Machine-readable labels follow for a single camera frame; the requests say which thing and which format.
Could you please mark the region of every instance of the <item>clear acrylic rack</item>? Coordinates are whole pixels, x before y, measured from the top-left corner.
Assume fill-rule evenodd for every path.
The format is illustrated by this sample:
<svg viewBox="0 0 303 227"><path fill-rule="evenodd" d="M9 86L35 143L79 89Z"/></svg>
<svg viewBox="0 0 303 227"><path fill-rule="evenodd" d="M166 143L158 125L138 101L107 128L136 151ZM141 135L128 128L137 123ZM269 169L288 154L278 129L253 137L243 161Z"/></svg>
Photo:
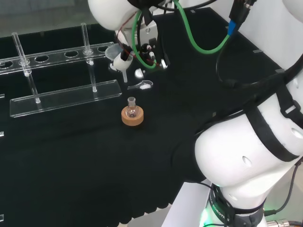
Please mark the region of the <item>clear acrylic rack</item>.
<svg viewBox="0 0 303 227"><path fill-rule="evenodd" d="M96 83L94 59L105 58L104 50L113 42L104 44L89 44L89 37L85 23L81 24L83 47L25 55L17 33L12 37L18 52L18 57L0 60L0 75L22 71L27 78L31 96L10 100L10 116L21 117L29 114L41 113L72 105L94 102L98 100L118 97L122 94L117 80ZM90 85L73 87L64 90L39 94L32 77L32 70L67 64L77 61L86 61Z"/></svg>

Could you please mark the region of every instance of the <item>green cable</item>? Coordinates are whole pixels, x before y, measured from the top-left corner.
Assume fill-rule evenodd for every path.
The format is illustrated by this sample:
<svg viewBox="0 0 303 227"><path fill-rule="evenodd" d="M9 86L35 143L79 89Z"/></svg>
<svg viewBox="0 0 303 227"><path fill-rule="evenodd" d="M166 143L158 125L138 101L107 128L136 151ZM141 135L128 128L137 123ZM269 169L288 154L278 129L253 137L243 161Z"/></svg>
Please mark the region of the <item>green cable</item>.
<svg viewBox="0 0 303 227"><path fill-rule="evenodd" d="M137 28L137 23L138 23L138 20L139 20L139 17L141 15L141 11L139 10L138 13L136 14L136 17L135 17L135 20L134 20L134 24L133 24L133 30L132 30L132 46L133 46L133 51L134 51L134 54L136 55L137 59L139 60L139 62L145 66L146 68L148 69L154 69L156 67L156 63L157 61L154 60L154 64L152 66L146 64L143 59L141 58L140 54L138 53L137 51L137 47L136 47L136 43L135 43L135 31L136 31L136 28Z"/></svg>
<svg viewBox="0 0 303 227"><path fill-rule="evenodd" d="M187 35L189 37L189 40L192 44L192 46L197 50L199 51L200 53L202 54L212 54L212 53L216 53L218 52L219 50L221 50L221 48L224 46L224 44L226 43L226 41L228 40L228 38L230 37L230 35L227 35L224 40L222 41L222 43L217 46L216 48L212 49L212 50L203 50L202 48L200 48L197 43L195 42L194 38L193 38L193 34L191 33L191 30L190 30L190 26L189 26L189 23L188 23L188 19L186 17L186 14L182 8L182 6L180 5L180 3L178 2L178 0L173 0L175 5L177 6L177 8L179 9L180 13L181 13L181 16L183 18L183 21L184 21L184 25L185 25L185 28L186 28L186 31L187 31Z"/></svg>

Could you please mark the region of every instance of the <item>black table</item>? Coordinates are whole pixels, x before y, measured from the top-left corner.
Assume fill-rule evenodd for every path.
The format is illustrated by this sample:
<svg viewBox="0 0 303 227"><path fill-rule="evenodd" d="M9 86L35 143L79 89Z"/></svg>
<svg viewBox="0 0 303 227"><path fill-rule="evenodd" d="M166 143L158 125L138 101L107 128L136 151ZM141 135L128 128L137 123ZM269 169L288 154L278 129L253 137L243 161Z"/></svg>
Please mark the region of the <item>black table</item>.
<svg viewBox="0 0 303 227"><path fill-rule="evenodd" d="M97 82L118 79L122 96L104 101L9 117L9 100L30 95L22 73L0 77L0 214L7 227L115 227L132 217L172 203L182 185L170 166L172 148L192 135L213 112L237 107L257 89L224 89L215 77L217 54L201 55L189 44L180 15L156 17L165 28L171 65L150 73L154 87L127 91L138 81L134 63L122 75L96 62ZM211 9L189 12L196 42L212 49L226 36L228 25ZM89 27L91 44L110 42L114 33ZM26 54L82 45L80 27L20 36ZM279 67L257 47L238 36L222 59L225 78L253 82ZM0 39L0 59L16 56L10 37ZM89 84L85 62L33 71L39 93ZM121 110L134 96L144 109L144 123L125 127Z"/></svg>

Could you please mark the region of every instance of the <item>blue connector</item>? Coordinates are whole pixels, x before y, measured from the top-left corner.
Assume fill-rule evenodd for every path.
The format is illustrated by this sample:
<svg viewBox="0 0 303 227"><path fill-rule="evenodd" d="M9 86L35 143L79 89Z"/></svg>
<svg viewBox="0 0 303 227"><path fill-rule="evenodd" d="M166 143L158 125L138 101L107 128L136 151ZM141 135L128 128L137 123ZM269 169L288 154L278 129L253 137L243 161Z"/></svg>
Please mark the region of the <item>blue connector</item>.
<svg viewBox="0 0 303 227"><path fill-rule="evenodd" d="M233 20L230 20L229 25L228 25L228 31L227 34L228 35L232 35L234 29L236 27L236 23Z"/></svg>

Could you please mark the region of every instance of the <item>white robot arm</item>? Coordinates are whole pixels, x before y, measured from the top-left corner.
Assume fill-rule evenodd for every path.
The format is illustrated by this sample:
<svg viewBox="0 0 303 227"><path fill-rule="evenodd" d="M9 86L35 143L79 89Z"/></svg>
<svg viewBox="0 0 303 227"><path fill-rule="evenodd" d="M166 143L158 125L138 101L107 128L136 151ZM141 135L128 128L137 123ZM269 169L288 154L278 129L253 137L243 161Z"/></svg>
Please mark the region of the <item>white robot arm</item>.
<svg viewBox="0 0 303 227"><path fill-rule="evenodd" d="M119 71L125 71L132 63L132 56L129 53L132 50L132 27L135 19L135 14L138 12L138 5L142 5L149 12L156 10L152 5L166 4L169 0L89 0L89 8L94 18L106 29L116 31L117 41L124 46L124 52L117 56L113 62L113 68ZM149 45L148 54L154 56L157 51L158 28L154 21L149 21L146 25L145 21L141 23L140 41L141 48L144 44ZM137 36L135 37L135 44L138 44ZM166 63L164 56L161 56L158 61L165 69Z"/></svg>
<svg viewBox="0 0 303 227"><path fill-rule="evenodd" d="M132 16L138 11L130 1L89 0L96 20L103 27L116 30L118 40L126 45L132 41ZM303 0L283 2L289 12L303 23ZM143 42L148 43L156 37L157 33L152 33ZM121 56L118 58L118 61L115 59L115 67L121 71L127 69L130 63L123 64ZM301 58L296 67L303 62ZM221 194L219 198L217 193L211 193L212 196L216 200L228 201L237 210L235 226L267 226L262 209L267 195L303 157L303 73L298 74L294 69L287 73L291 75L290 79L281 81L277 93L263 102L245 107L245 114L208 128L194 144L196 165ZM224 223L225 216L219 212L213 197L210 197L206 208L210 210L210 219L216 224Z"/></svg>

